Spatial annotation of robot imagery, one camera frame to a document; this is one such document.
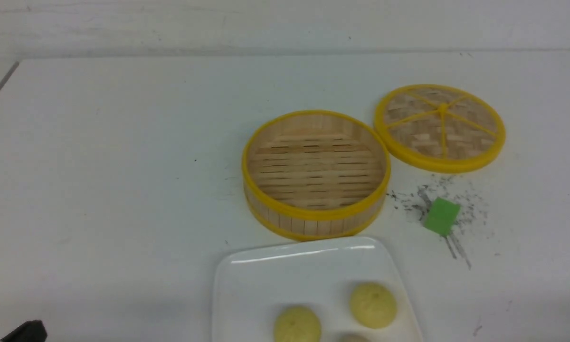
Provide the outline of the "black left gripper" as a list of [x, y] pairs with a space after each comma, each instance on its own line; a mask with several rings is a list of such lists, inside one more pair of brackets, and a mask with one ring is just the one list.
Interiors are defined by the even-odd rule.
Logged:
[[46, 342], [48, 332], [41, 320], [26, 321], [0, 339], [1, 342]]

